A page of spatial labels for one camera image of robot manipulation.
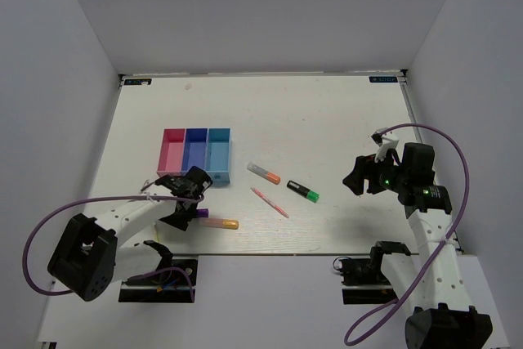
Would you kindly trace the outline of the black purple cap marker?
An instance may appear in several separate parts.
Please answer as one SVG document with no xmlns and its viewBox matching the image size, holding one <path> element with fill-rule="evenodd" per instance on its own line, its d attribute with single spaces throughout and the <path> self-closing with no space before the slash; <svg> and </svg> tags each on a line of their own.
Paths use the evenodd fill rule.
<svg viewBox="0 0 523 349">
<path fill-rule="evenodd" d="M 197 218 L 207 218 L 209 217 L 209 210 L 207 208 L 197 209 L 196 210 Z"/>
</svg>

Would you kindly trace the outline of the pink orange cap highlighter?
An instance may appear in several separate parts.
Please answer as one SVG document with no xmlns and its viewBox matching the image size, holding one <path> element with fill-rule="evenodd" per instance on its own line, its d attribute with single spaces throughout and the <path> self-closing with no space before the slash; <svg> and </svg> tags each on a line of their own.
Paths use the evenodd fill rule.
<svg viewBox="0 0 523 349">
<path fill-rule="evenodd" d="M 227 229 L 227 230 L 238 230 L 239 222 L 236 220 L 226 220 L 226 219 L 217 219 L 217 218 L 200 218 L 199 223 L 204 227 L 211 227 L 217 229 Z"/>
</svg>

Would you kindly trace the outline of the black green cap marker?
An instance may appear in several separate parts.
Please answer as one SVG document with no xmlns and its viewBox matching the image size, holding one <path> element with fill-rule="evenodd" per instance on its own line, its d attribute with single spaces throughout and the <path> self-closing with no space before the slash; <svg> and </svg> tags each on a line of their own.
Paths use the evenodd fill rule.
<svg viewBox="0 0 523 349">
<path fill-rule="evenodd" d="M 301 197 L 316 203 L 319 200 L 320 195 L 315 191 L 296 183 L 295 181 L 288 181 L 287 188 L 300 195 Z"/>
</svg>

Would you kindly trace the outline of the grey orange cap highlighter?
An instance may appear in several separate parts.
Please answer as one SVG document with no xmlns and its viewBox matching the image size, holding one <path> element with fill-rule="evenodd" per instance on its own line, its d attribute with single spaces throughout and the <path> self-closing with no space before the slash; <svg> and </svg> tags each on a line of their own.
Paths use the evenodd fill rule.
<svg viewBox="0 0 523 349">
<path fill-rule="evenodd" d="M 281 181 L 280 176 L 270 172 L 255 163 L 249 162 L 247 165 L 247 170 L 256 174 L 257 176 L 271 182 L 272 184 L 278 185 Z"/>
</svg>

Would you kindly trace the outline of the thin pink pen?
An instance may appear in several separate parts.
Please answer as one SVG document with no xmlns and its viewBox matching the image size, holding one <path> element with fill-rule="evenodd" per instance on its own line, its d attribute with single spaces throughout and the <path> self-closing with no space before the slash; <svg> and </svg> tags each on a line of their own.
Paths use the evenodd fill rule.
<svg viewBox="0 0 523 349">
<path fill-rule="evenodd" d="M 255 187 L 251 187 L 250 190 L 258 197 L 260 198 L 264 203 L 269 205 L 271 208 L 273 208 L 278 214 L 280 214 L 282 217 L 289 218 L 289 215 L 277 204 L 275 204 L 272 200 L 267 198 L 260 190 L 256 189 Z"/>
</svg>

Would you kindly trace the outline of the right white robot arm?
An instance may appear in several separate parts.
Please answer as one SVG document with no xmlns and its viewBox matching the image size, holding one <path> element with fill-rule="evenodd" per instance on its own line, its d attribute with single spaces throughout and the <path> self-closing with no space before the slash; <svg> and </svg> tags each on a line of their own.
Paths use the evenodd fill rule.
<svg viewBox="0 0 523 349">
<path fill-rule="evenodd" d="M 416 268 L 405 244 L 379 242 L 371 249 L 366 274 L 389 282 L 396 310 L 406 314 L 409 348 L 482 348 L 493 332 L 489 315 L 473 304 L 459 269 L 452 205 L 448 191 L 435 183 L 435 152 L 429 145 L 407 143 L 400 161 L 392 144 L 376 154 L 359 156 L 343 179 L 355 195 L 397 194 L 413 232 L 421 267 Z"/>
</svg>

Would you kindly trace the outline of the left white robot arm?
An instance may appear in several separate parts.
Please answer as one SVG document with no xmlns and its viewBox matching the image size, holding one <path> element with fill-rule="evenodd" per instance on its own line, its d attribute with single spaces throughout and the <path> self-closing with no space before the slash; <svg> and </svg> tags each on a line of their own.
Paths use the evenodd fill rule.
<svg viewBox="0 0 523 349">
<path fill-rule="evenodd" d="M 151 278 L 162 283 L 171 275 L 186 276 L 172 264 L 168 247 L 152 239 L 133 242 L 132 238 L 157 221 L 187 230 L 211 185 L 212 178 L 193 166 L 182 176 L 156 179 L 107 213 L 70 218 L 48 272 L 86 302 L 98 298 L 114 281 Z"/>
</svg>

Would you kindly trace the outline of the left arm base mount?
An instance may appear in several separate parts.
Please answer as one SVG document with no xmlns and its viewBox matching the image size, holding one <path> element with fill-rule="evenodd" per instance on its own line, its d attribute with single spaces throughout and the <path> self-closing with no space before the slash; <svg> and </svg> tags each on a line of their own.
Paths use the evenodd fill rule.
<svg viewBox="0 0 523 349">
<path fill-rule="evenodd" d="M 182 257 L 172 259 L 172 265 L 183 270 L 168 271 L 140 280 L 128 280 L 121 284 L 120 303 L 193 303 L 196 294 L 199 259 Z"/>
</svg>

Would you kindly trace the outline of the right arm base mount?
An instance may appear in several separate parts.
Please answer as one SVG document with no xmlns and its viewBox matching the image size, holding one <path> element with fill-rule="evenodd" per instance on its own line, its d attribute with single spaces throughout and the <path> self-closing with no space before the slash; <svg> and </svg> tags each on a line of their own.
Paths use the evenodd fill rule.
<svg viewBox="0 0 523 349">
<path fill-rule="evenodd" d="M 390 281 L 381 271 L 384 255 L 410 256 L 408 247 L 400 242 L 378 241 L 367 257 L 337 257 L 334 272 L 342 277 L 344 305 L 381 305 L 398 299 Z"/>
</svg>

